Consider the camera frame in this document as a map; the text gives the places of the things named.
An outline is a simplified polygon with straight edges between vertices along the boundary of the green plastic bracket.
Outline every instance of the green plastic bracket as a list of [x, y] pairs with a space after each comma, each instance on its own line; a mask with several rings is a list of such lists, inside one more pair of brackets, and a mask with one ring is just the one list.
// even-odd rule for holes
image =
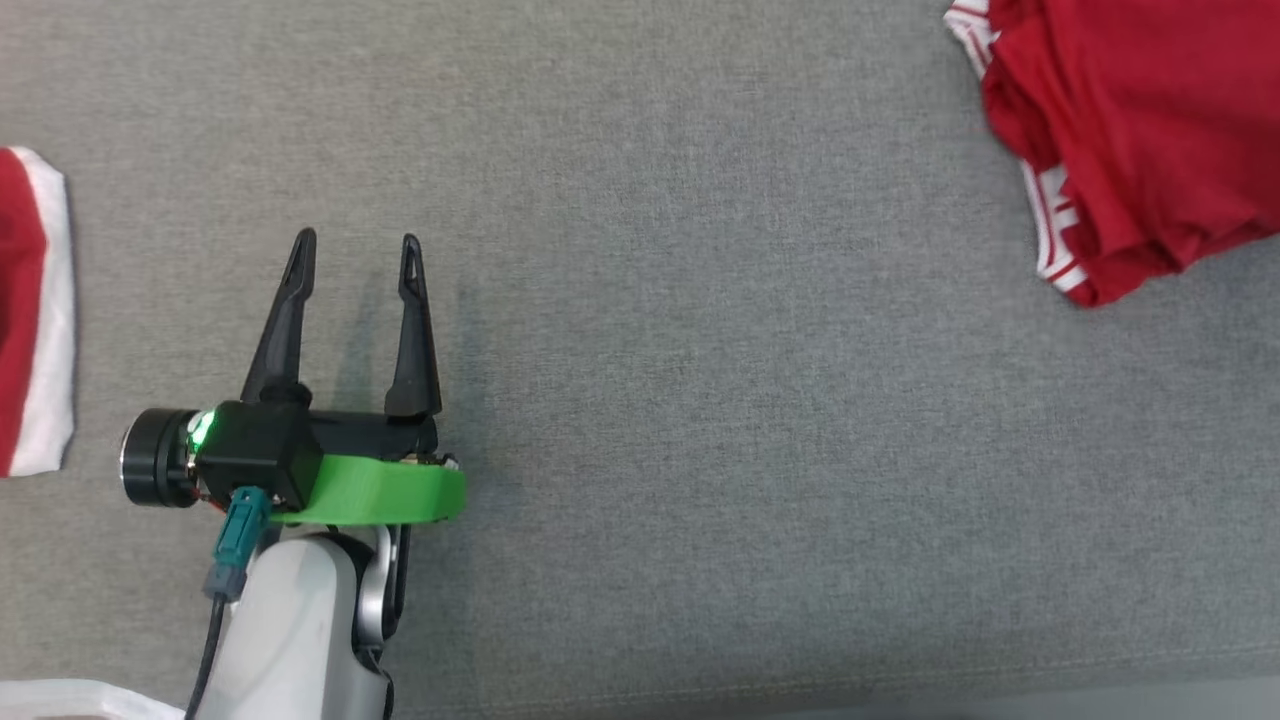
[[466, 475], [442, 465], [325, 455], [307, 509], [275, 512], [271, 521], [339, 527], [434, 523], [462, 511], [466, 489]]

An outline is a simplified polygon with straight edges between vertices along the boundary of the red t-shirt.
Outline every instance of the red t-shirt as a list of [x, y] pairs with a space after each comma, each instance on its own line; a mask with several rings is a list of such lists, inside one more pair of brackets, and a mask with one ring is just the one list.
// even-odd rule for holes
[[1280, 3], [957, 0], [947, 23], [1076, 302], [1280, 232]]

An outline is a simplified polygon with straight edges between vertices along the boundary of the white trim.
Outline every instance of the white trim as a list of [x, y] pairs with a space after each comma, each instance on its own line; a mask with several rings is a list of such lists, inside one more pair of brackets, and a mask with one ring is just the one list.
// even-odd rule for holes
[[1066, 292], [1087, 279], [1089, 279], [1089, 275], [1085, 275], [1084, 269], [1076, 265], [1053, 281], [1053, 287]]
[[[951, 28], [951, 35], [956, 36], [956, 40], [964, 45], [965, 54], [969, 55], [969, 61], [973, 64], [973, 72], [978, 77], [987, 74], [987, 58], [983, 50], [991, 47], [993, 41], [991, 35], [991, 26], [987, 24], [984, 19], [975, 18], [965, 13], [954, 13], [947, 10], [942, 19]], [[984, 47], [978, 47], [974, 41], [982, 42]]]
[[[1000, 37], [1000, 32], [993, 32], [991, 28], [991, 20], [986, 17], [987, 9], [987, 0], [955, 0], [951, 9], [942, 15], [951, 33], [964, 46], [965, 54], [969, 55], [969, 61], [973, 64], [973, 70], [979, 78], [986, 77], [991, 44]], [[1070, 205], [1059, 209], [1062, 183], [1066, 179], [1066, 169], [1062, 165], [1051, 168], [1039, 176], [1027, 160], [1020, 159], [1019, 167], [1023, 170], [1023, 183], [1027, 186], [1032, 218], [1036, 220], [1036, 273], [1048, 281], [1076, 261], [1062, 240], [1062, 231], [1079, 223], [1079, 214]], [[1046, 187], [1046, 182], [1052, 182], [1053, 187]], [[1053, 287], [1066, 292], [1087, 279], [1089, 277], [1084, 269], [1075, 265], [1062, 277], [1051, 282]]]
[[978, 13], [980, 15], [986, 15], [987, 10], [991, 8], [989, 0], [955, 0], [951, 5], [955, 8], [964, 8], [965, 10]]
[[1039, 181], [1030, 163], [1021, 160], [1018, 163], [1023, 169], [1023, 181], [1027, 183], [1027, 199], [1030, 201], [1032, 217], [1036, 218], [1036, 238], [1039, 241], [1039, 254], [1036, 258], [1036, 272], [1041, 277], [1048, 277], [1048, 249], [1052, 240], [1048, 233], [1048, 218], [1044, 217], [1044, 201], [1041, 196]]
[[40, 281], [40, 319], [31, 382], [22, 407], [22, 429], [9, 475], [33, 475], [61, 466], [72, 437], [72, 372], [76, 359], [76, 299], [72, 233], [63, 174], [26, 147], [12, 147], [27, 170], [40, 224], [45, 263]]

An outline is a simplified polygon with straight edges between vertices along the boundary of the black cable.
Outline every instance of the black cable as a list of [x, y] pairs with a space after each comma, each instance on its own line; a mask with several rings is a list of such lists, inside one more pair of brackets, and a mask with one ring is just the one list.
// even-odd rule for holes
[[196, 673], [196, 687], [191, 691], [191, 701], [187, 702], [186, 720], [196, 716], [200, 710], [200, 701], [205, 697], [205, 685], [209, 684], [209, 673], [214, 669], [214, 655], [218, 653], [218, 638], [223, 634], [223, 611], [227, 610], [227, 596], [216, 593], [214, 596], [214, 609], [209, 614], [209, 634], [205, 635], [205, 655], [200, 659], [200, 671]]
[[383, 720], [392, 720], [392, 711], [396, 708], [396, 680], [392, 680], [392, 674], [378, 664], [378, 655], [372, 650], [367, 647], [357, 650], [356, 660], [366, 670], [378, 673], [387, 680], [387, 703], [383, 706]]

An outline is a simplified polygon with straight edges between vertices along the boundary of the connector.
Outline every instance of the connector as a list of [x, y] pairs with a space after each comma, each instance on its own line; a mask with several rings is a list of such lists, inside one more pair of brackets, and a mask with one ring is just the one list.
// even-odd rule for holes
[[205, 577], [205, 596], [239, 600], [244, 591], [248, 560], [271, 518], [271, 498], [259, 487], [242, 487], [232, 493], [227, 520], [214, 546], [214, 566]]

